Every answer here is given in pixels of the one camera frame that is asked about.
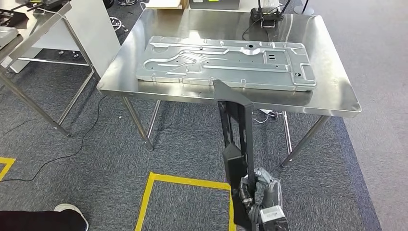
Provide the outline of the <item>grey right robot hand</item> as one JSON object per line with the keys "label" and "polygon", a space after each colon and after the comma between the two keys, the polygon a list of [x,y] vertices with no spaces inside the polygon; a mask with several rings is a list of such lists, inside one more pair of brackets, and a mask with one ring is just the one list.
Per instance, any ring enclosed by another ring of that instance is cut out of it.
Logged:
{"label": "grey right robot hand", "polygon": [[258,167],[254,170],[255,182],[264,185],[263,198],[261,203],[256,203],[249,194],[248,175],[241,178],[239,184],[239,196],[247,212],[253,207],[265,209],[273,206],[282,206],[282,188],[279,179],[271,176],[264,168]]}

